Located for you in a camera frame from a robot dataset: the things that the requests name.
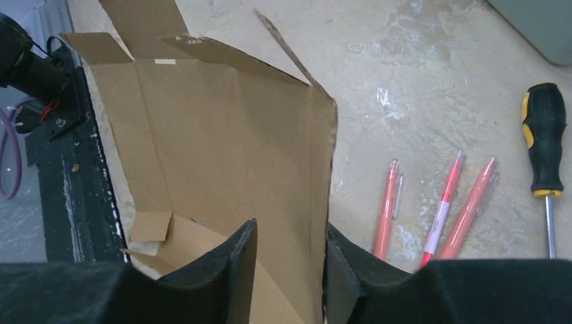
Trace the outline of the brown cardboard box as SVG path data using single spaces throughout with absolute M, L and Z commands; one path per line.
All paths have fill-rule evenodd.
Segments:
M 162 280 L 216 275 L 207 259 L 240 227 L 257 239 L 235 277 L 244 323 L 323 323 L 337 104 L 258 9 L 289 74 L 188 32 L 174 1 L 102 1 L 116 35 L 65 35 L 88 64 L 134 200 L 132 256 Z

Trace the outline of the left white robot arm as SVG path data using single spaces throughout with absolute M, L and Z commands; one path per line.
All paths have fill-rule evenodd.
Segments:
M 1 14 L 1 87 L 15 88 L 32 101 L 16 109 L 16 132 L 38 128 L 47 138 L 58 138 L 78 127 L 91 108 L 84 69 L 71 49 L 54 36 L 45 57 L 32 51 L 41 46 L 15 20 Z

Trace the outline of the red pen with label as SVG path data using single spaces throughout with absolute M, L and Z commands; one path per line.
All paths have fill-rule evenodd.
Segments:
M 451 200 L 456 190 L 459 176 L 461 174 L 461 170 L 463 167 L 463 159 L 464 159 L 464 153 L 463 151 L 459 151 L 457 153 L 454 163 L 450 168 L 447 181 L 445 183 L 445 188 L 441 196 L 441 200 L 437 205 L 434 219 L 426 238 L 423 258 L 420 267 L 424 267 L 436 253 L 438 243 L 442 234 L 442 230 L 445 226 L 447 216 L 449 214 Z

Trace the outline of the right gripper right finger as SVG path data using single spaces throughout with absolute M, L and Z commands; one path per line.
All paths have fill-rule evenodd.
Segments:
M 571 262 L 431 261 L 402 271 L 328 227 L 329 323 L 570 323 Z

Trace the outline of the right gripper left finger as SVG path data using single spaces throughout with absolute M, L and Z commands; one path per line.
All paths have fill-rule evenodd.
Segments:
M 152 279 L 126 263 L 1 266 L 2 323 L 248 323 L 258 228 Z

